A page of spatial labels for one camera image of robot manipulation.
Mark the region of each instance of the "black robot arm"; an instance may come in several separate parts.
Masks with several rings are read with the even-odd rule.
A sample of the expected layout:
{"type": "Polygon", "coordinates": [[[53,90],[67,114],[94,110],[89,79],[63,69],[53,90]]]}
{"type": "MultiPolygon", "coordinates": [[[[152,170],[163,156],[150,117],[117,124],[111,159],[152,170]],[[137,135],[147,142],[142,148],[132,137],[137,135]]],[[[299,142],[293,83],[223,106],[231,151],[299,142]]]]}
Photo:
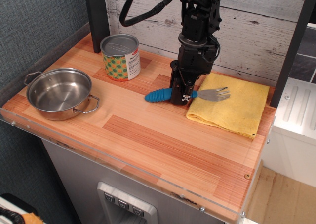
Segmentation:
{"type": "MultiPolygon", "coordinates": [[[[127,0],[119,18],[123,26],[130,26],[160,12],[172,0],[164,0],[153,10],[125,21],[133,0],[127,0]]],[[[182,3],[181,47],[178,59],[171,62],[171,103],[185,105],[191,97],[196,80],[211,72],[219,55],[220,45],[213,33],[222,21],[219,15],[220,0],[180,0],[182,3]]]]}

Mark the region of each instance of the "tin can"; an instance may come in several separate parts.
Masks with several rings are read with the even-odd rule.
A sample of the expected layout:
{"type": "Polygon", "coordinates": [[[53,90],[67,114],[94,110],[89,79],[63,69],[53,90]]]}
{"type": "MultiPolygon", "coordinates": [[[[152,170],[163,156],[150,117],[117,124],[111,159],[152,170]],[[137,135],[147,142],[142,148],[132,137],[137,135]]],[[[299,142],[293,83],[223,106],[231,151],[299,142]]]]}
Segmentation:
{"type": "Polygon", "coordinates": [[[129,34],[115,34],[100,43],[107,75],[116,81],[135,78],[140,72],[138,39],[129,34]]]}

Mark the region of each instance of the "saucepan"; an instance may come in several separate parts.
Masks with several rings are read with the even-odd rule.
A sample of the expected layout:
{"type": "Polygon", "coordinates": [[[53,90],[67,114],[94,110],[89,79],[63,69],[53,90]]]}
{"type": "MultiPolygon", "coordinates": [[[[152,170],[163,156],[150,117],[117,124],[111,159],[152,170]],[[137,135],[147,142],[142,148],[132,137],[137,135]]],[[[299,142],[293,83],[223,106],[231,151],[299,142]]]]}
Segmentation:
{"type": "Polygon", "coordinates": [[[26,75],[26,96],[39,113],[50,120],[66,120],[78,114],[87,114],[99,107],[99,98],[90,94],[92,82],[83,71],[62,68],[45,73],[34,72],[26,75]],[[27,84],[30,76],[39,74],[27,84]],[[84,111],[91,98],[96,100],[95,108],[84,111]]]}

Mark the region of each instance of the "black frame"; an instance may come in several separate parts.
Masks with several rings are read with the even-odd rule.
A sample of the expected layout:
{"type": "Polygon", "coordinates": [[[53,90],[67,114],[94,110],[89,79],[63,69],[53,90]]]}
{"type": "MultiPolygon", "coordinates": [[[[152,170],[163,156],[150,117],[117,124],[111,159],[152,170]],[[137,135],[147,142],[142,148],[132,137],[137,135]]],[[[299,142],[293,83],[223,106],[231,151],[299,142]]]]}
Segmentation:
{"type": "Polygon", "coordinates": [[[276,83],[276,89],[273,94],[273,97],[271,99],[270,106],[277,108],[281,97],[283,90],[285,88],[288,76],[291,72],[297,51],[300,47],[300,43],[303,39],[304,32],[306,29],[306,26],[309,22],[309,19],[311,17],[314,5],[316,0],[305,0],[301,14],[298,18],[297,25],[292,37],[292,41],[290,43],[289,49],[287,51],[280,75],[278,77],[277,83],[276,83]]]}
{"type": "Polygon", "coordinates": [[[107,7],[105,0],[85,0],[90,30],[92,35],[93,50],[99,53],[101,41],[110,35],[107,7]]]}

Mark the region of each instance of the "gray cabinet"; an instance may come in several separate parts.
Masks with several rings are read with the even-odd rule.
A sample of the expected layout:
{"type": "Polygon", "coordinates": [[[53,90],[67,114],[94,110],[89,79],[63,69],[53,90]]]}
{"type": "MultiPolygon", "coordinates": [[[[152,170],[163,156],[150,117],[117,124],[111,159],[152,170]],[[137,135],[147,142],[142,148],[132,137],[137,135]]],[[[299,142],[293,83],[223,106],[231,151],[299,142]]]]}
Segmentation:
{"type": "Polygon", "coordinates": [[[102,204],[97,189],[100,182],[152,205],[157,210],[159,224],[224,223],[183,201],[139,183],[77,153],[49,141],[43,140],[43,142],[82,224],[117,224],[110,223],[114,222],[112,220],[115,218],[111,219],[109,216],[113,215],[114,212],[120,213],[120,215],[124,212],[123,209],[119,209],[119,206],[107,204],[111,214],[105,214],[102,205],[106,200],[103,200],[104,203],[102,204]]]}

